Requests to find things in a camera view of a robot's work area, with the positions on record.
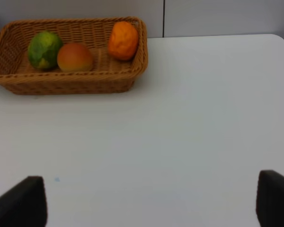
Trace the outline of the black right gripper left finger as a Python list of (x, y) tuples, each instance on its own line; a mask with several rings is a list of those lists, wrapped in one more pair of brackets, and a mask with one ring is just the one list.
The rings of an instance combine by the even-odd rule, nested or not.
[(29, 176), (0, 196), (0, 227), (45, 227), (47, 219), (41, 176)]

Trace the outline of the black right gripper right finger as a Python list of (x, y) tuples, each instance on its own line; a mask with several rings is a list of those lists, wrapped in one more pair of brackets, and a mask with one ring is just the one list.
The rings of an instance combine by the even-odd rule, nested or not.
[(261, 227), (284, 227), (284, 176), (274, 170), (259, 173), (256, 215)]

